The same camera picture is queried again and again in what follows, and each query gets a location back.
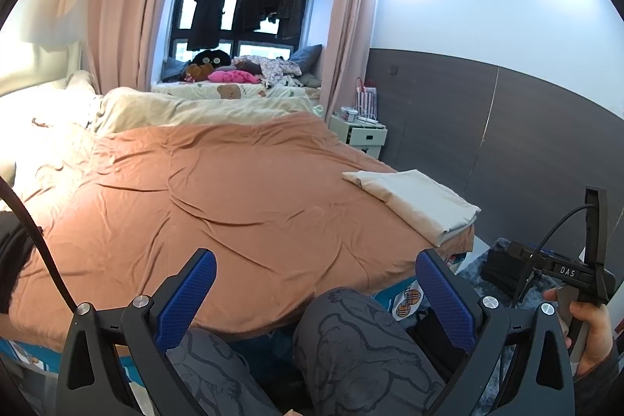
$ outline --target hand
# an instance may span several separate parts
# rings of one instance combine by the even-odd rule
[[[557,290],[549,289],[544,292],[544,298],[550,302],[557,301]],[[611,318],[606,306],[596,307],[591,303],[570,302],[570,313],[578,320],[589,324],[589,334],[585,351],[576,369],[576,375],[583,377],[594,370],[609,356],[613,347],[611,335]],[[572,345],[572,339],[565,338],[565,346]]]

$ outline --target sleeve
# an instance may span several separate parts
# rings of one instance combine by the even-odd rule
[[[592,416],[609,393],[619,373],[618,351],[614,346],[609,356],[598,367],[574,380],[576,416]]]

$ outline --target blue textured pad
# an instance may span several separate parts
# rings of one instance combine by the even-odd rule
[[[436,313],[450,343],[472,353],[477,344],[475,323],[459,295],[427,251],[416,258],[416,280]]]
[[[178,347],[216,279],[216,259],[206,252],[158,316],[156,345],[161,352]]]

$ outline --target gray pants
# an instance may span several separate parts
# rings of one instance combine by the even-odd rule
[[[189,331],[167,353],[208,416],[281,416],[224,341]],[[419,347],[377,302],[334,289],[294,335],[294,361],[317,416],[419,416],[444,387]]]

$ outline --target brown teddy bear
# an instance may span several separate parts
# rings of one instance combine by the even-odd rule
[[[186,78],[184,81],[189,83],[195,83],[198,81],[207,81],[208,77],[214,72],[212,64],[203,64],[198,66],[197,64],[191,64],[186,68]]]
[[[221,94],[221,99],[240,99],[241,92],[240,87],[235,83],[228,83],[226,85],[219,85],[216,91]]]

